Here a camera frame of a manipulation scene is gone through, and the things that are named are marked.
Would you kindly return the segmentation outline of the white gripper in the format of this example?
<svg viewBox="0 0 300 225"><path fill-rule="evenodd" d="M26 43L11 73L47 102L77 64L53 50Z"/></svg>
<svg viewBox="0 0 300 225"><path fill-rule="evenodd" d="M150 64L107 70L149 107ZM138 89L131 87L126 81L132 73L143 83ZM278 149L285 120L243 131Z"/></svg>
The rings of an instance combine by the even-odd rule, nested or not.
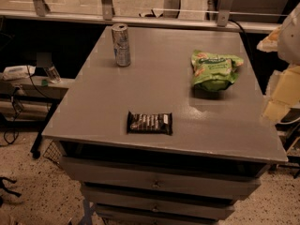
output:
<svg viewBox="0 0 300 225"><path fill-rule="evenodd" d="M300 3L284 20L281 27L261 40L257 49L276 52L289 64L283 71L275 70L266 88L262 117L279 122L300 101Z"/></svg>

